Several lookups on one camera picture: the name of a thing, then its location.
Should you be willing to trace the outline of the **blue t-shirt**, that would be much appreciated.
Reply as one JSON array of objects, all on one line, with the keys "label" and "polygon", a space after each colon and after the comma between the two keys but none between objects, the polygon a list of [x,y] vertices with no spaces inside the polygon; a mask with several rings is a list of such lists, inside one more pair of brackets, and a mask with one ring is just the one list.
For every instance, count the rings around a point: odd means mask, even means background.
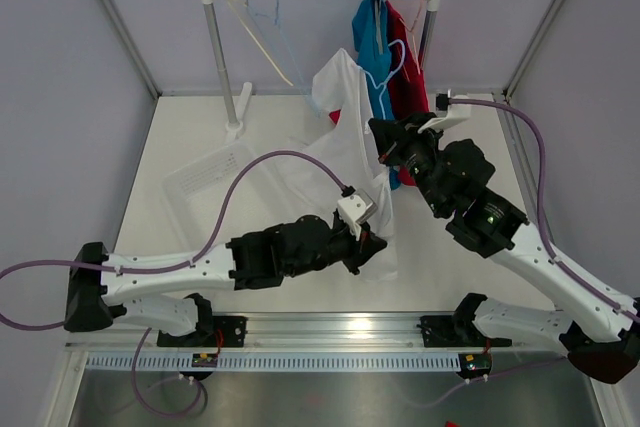
[{"label": "blue t-shirt", "polygon": [[[352,19],[356,63],[369,71],[377,82],[382,81],[392,69],[392,55],[387,40],[388,9],[384,0],[362,0]],[[377,94],[367,81],[369,101],[373,111],[379,113]],[[386,107],[391,107],[389,92],[384,97]]]}]

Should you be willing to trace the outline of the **white t-shirt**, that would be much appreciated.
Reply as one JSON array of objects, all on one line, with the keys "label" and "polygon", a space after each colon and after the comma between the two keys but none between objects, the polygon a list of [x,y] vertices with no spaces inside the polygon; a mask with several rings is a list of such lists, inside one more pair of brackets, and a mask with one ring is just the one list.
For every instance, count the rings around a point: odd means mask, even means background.
[{"label": "white t-shirt", "polygon": [[368,281],[393,281],[398,276],[395,219],[389,169],[378,162],[373,117],[366,75],[344,49],[339,49],[315,74],[311,102],[322,118],[338,112],[337,123],[301,152],[326,165],[347,186],[362,189],[374,201],[376,211],[368,220],[373,232],[386,240],[387,248],[364,267]]}]

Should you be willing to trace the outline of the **red t-shirt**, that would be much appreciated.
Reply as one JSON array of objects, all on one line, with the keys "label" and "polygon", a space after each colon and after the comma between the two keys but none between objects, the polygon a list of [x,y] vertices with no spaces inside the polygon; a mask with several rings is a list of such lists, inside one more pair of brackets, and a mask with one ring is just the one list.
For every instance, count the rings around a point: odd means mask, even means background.
[{"label": "red t-shirt", "polygon": [[[414,113],[427,113],[429,105],[424,75],[419,71],[414,60],[414,54],[407,39],[405,22],[390,2],[384,1],[388,9],[387,40],[391,42],[400,39],[406,43],[407,47],[404,68],[388,84],[393,120],[402,120]],[[396,46],[390,51],[393,69],[400,60],[400,48]],[[339,99],[327,100],[325,103],[333,108],[329,117],[338,127],[342,125],[342,117],[350,112],[357,113],[362,123],[363,139],[371,146],[373,136],[369,132],[368,121],[375,117],[369,101],[366,77],[356,60],[357,58],[352,59],[346,51],[339,50],[325,66],[323,72],[331,79],[336,80],[342,89]]]}]

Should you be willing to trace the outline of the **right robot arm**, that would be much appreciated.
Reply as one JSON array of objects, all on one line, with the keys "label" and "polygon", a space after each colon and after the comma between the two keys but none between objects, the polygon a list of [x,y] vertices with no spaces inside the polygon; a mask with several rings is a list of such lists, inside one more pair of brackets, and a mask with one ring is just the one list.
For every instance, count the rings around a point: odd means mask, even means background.
[{"label": "right robot arm", "polygon": [[408,171],[446,231],[464,249],[514,272],[549,298],[552,311],[469,293],[442,337],[484,346],[523,343],[568,358],[581,373],[616,384],[639,364],[639,302],[554,250],[519,208],[488,188],[495,167],[470,139],[439,145],[430,115],[372,119],[378,158]]}]

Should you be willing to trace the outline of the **pink wire hanger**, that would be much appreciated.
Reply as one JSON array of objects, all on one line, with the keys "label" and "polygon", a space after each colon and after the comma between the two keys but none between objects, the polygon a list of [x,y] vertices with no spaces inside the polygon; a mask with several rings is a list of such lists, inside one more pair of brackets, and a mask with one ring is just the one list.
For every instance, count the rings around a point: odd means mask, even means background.
[{"label": "pink wire hanger", "polygon": [[432,44],[440,0],[418,0],[418,9],[406,32],[410,34],[414,60],[421,73],[425,72]]}]

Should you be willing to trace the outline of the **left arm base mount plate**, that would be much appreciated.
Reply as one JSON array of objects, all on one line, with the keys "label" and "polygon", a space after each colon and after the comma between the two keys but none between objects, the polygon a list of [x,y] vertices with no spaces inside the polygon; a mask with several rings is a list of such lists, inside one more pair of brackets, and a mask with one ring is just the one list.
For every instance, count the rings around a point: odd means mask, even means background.
[{"label": "left arm base mount plate", "polygon": [[197,327],[184,336],[160,332],[156,345],[163,348],[242,348],[245,345],[248,318],[239,315],[214,316],[209,325]]}]

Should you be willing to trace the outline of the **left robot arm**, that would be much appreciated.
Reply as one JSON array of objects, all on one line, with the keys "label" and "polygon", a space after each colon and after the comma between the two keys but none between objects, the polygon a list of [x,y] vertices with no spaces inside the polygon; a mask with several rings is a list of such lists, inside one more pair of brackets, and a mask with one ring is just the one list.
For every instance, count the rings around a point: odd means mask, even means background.
[{"label": "left robot arm", "polygon": [[336,263],[357,275],[386,246],[369,225],[354,235],[339,216],[327,223],[314,215],[233,238],[201,258],[190,254],[186,267],[172,272],[162,270],[162,256],[126,257],[87,243],[69,272],[63,327],[96,332],[127,323],[202,346],[215,325],[202,291],[276,288]]}]

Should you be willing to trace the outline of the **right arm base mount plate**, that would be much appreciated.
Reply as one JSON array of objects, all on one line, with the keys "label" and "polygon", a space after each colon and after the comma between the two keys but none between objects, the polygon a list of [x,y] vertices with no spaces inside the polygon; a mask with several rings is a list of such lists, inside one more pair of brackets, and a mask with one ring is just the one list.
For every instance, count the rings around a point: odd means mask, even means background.
[{"label": "right arm base mount plate", "polygon": [[420,330],[423,345],[426,348],[484,348],[511,347],[513,342],[505,338],[488,338],[480,334],[475,327],[468,333],[458,328],[452,315],[424,315],[416,327]]}]

